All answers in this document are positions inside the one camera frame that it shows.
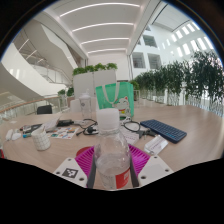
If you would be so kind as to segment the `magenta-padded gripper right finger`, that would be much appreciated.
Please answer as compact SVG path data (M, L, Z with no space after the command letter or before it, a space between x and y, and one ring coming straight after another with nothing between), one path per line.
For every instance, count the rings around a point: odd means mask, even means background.
M173 173L158 155L149 155L133 145L129 146L129 150L131 182L134 188L143 187Z

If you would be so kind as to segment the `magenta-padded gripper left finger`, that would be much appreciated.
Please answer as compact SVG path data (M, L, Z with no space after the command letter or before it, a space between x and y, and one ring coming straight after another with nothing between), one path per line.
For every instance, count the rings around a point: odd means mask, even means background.
M66 158L54 174L81 187L92 189L96 174L93 154L94 147L87 147L75 158Z

